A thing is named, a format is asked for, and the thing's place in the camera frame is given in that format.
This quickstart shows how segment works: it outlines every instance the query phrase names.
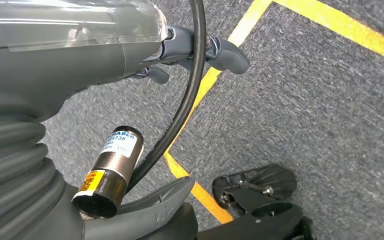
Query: black bracket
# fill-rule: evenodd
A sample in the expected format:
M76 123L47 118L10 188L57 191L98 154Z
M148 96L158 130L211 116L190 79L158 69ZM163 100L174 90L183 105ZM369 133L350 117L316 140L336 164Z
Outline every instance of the black bracket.
M235 220L199 232L198 240L313 240L312 221L284 202L296 189L294 173L278 164L216 178L217 203L239 213Z

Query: gray plastic housing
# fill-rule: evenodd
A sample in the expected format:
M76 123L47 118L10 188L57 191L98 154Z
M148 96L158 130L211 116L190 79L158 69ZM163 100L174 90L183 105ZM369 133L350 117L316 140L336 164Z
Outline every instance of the gray plastic housing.
M135 19L137 12L125 14ZM37 143L46 133L40 122L57 114L67 98L131 76L151 65L144 60L160 48L158 41L22 51L0 47L0 240L137 239L175 214L193 178L168 184L113 218L83 221L71 203L77 188L46 158L47 146ZM128 234L121 226L130 226Z

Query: small cylindrical canister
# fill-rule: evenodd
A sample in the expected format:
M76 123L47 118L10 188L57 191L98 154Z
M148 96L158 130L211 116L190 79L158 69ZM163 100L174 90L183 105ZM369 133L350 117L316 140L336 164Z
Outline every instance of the small cylindrical canister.
M115 216L143 150L144 139L138 130L130 126L117 127L72 198L72 203L94 218Z

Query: yellow floor tape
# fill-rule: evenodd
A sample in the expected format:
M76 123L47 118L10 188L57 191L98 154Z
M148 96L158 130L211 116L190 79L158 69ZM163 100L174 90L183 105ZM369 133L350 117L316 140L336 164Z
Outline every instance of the yellow floor tape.
M384 35L317 0L274 0L343 37L384 56Z

